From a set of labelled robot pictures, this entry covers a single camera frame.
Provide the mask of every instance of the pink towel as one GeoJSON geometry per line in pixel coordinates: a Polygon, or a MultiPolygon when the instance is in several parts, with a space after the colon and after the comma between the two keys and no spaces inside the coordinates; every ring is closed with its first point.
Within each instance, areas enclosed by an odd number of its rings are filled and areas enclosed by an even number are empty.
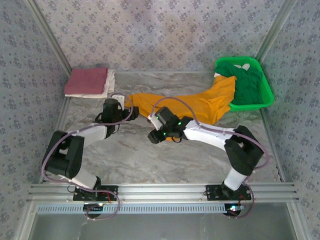
{"type": "Polygon", "coordinates": [[[108,68],[72,69],[64,87],[64,94],[102,94],[108,76],[108,68]]]}

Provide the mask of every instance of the glass panel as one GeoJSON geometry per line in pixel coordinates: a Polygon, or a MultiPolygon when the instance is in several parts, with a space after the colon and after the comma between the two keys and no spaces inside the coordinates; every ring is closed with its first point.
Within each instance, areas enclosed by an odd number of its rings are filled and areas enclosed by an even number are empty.
{"type": "Polygon", "coordinates": [[[82,214],[37,215],[30,240],[294,240],[287,205],[258,203],[249,216],[119,214],[88,221],[82,214]]]}

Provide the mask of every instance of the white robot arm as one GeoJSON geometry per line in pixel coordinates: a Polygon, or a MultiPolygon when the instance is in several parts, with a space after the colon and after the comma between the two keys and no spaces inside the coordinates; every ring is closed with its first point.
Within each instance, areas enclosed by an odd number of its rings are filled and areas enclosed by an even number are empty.
{"type": "MultiPolygon", "coordinates": [[[[133,107],[132,110],[133,112],[130,114],[131,110],[124,108],[124,102],[119,102],[117,96],[107,98],[103,103],[103,111],[95,118],[95,122],[114,124],[124,119],[131,121],[139,115],[138,107],[133,107]]],[[[83,188],[99,188],[100,179],[86,171],[82,166],[82,155],[85,147],[96,141],[108,138],[115,131],[114,125],[107,127],[103,124],[79,131],[67,137],[54,150],[45,166],[45,170],[83,188]]],[[[44,162],[53,146],[66,134],[67,132],[64,131],[53,133],[42,162],[44,162]]]]}
{"type": "Polygon", "coordinates": [[[258,146],[249,140],[231,134],[242,134],[257,141],[244,126],[239,126],[236,129],[222,128],[205,123],[200,123],[200,126],[190,117],[179,119],[167,107],[162,107],[148,119],[155,127],[148,135],[148,138],[154,144],[172,137],[203,142],[226,151],[231,163],[231,170],[221,187],[223,194],[227,197],[231,197],[243,181],[252,174],[264,154],[258,146]]]}

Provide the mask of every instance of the green laundry basket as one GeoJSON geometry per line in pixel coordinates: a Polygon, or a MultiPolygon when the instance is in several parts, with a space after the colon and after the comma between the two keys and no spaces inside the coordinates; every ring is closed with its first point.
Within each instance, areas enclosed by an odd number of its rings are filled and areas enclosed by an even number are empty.
{"type": "Polygon", "coordinates": [[[244,64],[250,64],[250,67],[255,67],[262,72],[262,81],[260,84],[260,94],[262,98],[261,104],[249,104],[249,105],[235,105],[230,103],[230,111],[253,111],[265,107],[269,107],[275,100],[274,95],[270,89],[270,86],[267,82],[264,71],[262,70],[259,62],[251,56],[234,56],[234,57],[221,57],[215,62],[217,67],[220,63],[228,62],[234,65],[243,66],[244,64]]]}

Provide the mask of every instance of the gray marble surface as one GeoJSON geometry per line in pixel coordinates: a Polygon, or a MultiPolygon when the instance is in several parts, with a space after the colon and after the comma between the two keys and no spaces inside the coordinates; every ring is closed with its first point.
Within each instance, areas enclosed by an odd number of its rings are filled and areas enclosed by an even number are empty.
{"type": "MultiPolygon", "coordinates": [[[[208,89],[213,80],[213,73],[116,73],[115,91],[126,95],[189,95],[208,89]]],[[[90,124],[102,111],[103,102],[104,99],[72,98],[65,130],[90,124]]],[[[249,182],[280,181],[259,111],[228,112],[216,125],[248,127],[271,155],[269,165],[254,172],[249,182]]],[[[104,184],[220,183],[228,174],[231,166],[223,150],[187,140],[152,144],[148,140],[152,129],[153,126],[142,116],[122,124],[116,134],[84,149],[84,166],[99,176],[104,184]]]]}

